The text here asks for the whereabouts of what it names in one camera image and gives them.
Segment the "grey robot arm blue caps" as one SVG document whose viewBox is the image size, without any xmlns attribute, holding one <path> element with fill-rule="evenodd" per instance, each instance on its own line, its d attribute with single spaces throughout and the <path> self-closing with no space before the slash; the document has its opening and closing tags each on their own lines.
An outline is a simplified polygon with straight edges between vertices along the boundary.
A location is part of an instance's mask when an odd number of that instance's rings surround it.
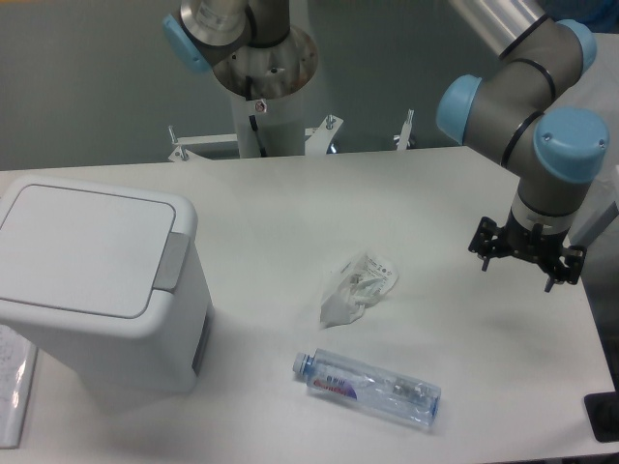
<svg viewBox="0 0 619 464">
<path fill-rule="evenodd" d="M 554 20 L 535 1 L 456 1 L 454 8 L 503 68 L 491 79 L 457 78 L 438 104 L 437 127 L 519 179 L 506 223 L 483 217 L 469 248 L 484 263 L 532 263 L 548 286 L 575 284 L 587 249 L 566 238 L 610 134 L 595 112 L 556 101 L 593 65 L 596 39 L 586 25 Z"/>
</svg>

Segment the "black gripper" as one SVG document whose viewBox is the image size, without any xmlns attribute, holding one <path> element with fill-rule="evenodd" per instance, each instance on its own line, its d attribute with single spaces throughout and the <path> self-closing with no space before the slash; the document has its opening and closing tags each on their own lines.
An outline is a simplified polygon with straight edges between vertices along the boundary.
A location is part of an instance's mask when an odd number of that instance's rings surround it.
<svg viewBox="0 0 619 464">
<path fill-rule="evenodd" d="M 541 224 L 526 228 L 509 212 L 504 227 L 489 217 L 482 217 L 468 250 L 482 260 L 483 272 L 492 259 L 506 256 L 533 264 L 550 263 L 545 272 L 548 275 L 545 292 L 549 293 L 554 285 L 576 285 L 584 268 L 587 248 L 564 247 L 566 235 L 566 232 L 545 235 Z"/>
</svg>

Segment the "robot base joint blue cap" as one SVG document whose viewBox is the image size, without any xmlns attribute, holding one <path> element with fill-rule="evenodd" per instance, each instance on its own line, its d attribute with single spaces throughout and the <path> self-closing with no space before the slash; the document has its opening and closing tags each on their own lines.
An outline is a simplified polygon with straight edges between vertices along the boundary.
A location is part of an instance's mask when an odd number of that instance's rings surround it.
<svg viewBox="0 0 619 464">
<path fill-rule="evenodd" d="M 182 1 L 162 29 L 188 69 L 213 73 L 249 101 L 293 95 L 318 67 L 317 46 L 291 23 L 288 1 Z"/>
</svg>

